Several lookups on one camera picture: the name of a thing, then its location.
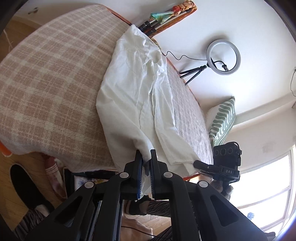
white ring light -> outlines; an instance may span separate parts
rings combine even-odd
[[[211,59],[211,53],[212,53],[212,50],[213,50],[214,47],[216,47],[216,46],[219,45],[219,44],[226,44],[226,45],[230,46],[230,47],[234,50],[234,52],[235,52],[235,54],[236,54],[236,56],[237,56],[237,62],[235,63],[235,66],[234,66],[231,70],[229,70],[229,71],[222,71],[222,70],[219,70],[219,69],[217,69],[217,68],[215,67],[215,65],[212,63],[212,59]],[[211,43],[211,44],[209,45],[209,47],[207,48],[206,57],[207,57],[207,63],[208,63],[208,65],[210,66],[210,68],[211,68],[214,72],[216,72],[217,74],[224,75],[224,76],[226,76],[226,75],[231,75],[231,74],[233,74],[234,72],[236,72],[236,71],[239,69],[240,64],[241,64],[241,56],[240,56],[240,53],[239,53],[239,50],[237,49],[237,47],[236,47],[233,43],[231,43],[231,42],[229,42],[229,41],[227,41],[227,40],[223,40],[223,39],[216,40],[216,41],[214,41],[213,43]]]

window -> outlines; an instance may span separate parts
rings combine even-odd
[[[283,228],[293,210],[296,148],[262,166],[241,172],[230,202],[264,232]]]

window frame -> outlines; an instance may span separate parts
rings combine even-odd
[[[287,151],[286,153],[284,153],[283,155],[281,155],[281,156],[279,156],[279,157],[277,157],[277,158],[275,158],[275,159],[273,159],[273,160],[271,160],[269,162],[266,162],[266,163],[264,163],[262,165],[258,165],[256,167],[252,167],[252,168],[249,168],[249,169],[246,169],[246,170],[240,172],[241,174],[251,172],[251,171],[257,170],[259,168],[262,168],[264,166],[267,166],[267,165],[269,165],[269,164],[271,164],[271,163],[273,163],[275,161],[278,161],[278,160],[282,159],[285,156],[289,156],[289,161],[290,161],[290,183],[289,183],[289,187],[285,188],[284,190],[280,191],[279,193],[277,193],[277,194],[275,194],[275,195],[273,195],[271,197],[265,198],[263,200],[260,200],[260,201],[257,201],[257,202],[251,203],[251,204],[246,204],[246,205],[242,205],[242,206],[237,207],[237,209],[240,210],[242,208],[254,206],[254,205],[258,204],[258,203],[262,203],[262,202],[265,202],[265,201],[267,201],[267,200],[269,200],[271,198],[274,198],[274,197],[276,197],[276,196],[278,196],[278,195],[280,195],[280,194],[282,194],[284,192],[288,192],[285,212],[284,212],[283,216],[280,219],[274,221],[273,223],[270,223],[270,224],[268,224],[268,225],[266,225],[264,227],[259,227],[264,232],[271,229],[271,228],[273,228],[273,227],[275,227],[275,226],[277,226],[277,225],[279,225],[280,223],[282,223],[282,226],[281,226],[281,229],[282,229],[284,224],[285,224],[285,221],[290,216],[289,215],[289,210],[290,210],[291,205],[294,204],[294,200],[292,200],[292,197],[293,197],[292,192],[295,192],[295,187],[294,187],[295,186],[295,184],[294,184],[294,175],[295,175],[295,173],[294,173],[294,168],[295,168],[295,166],[294,166],[294,158],[296,158],[296,157],[293,156],[293,147],[291,147],[290,150]]]

white garment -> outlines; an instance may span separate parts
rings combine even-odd
[[[160,49],[134,25],[117,41],[96,108],[120,172],[137,149],[144,161],[155,149],[158,160],[182,177],[198,171],[193,162],[200,159],[175,127],[166,65]]]

foot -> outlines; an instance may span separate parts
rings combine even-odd
[[[53,205],[45,199],[27,171],[20,164],[11,166],[10,179],[15,191],[28,209],[35,209],[39,205],[44,205],[49,212],[54,210]]]
[[[125,211],[129,215],[146,215],[147,214],[147,207],[151,199],[148,195],[143,196],[140,200],[134,201],[129,200],[127,202]]]

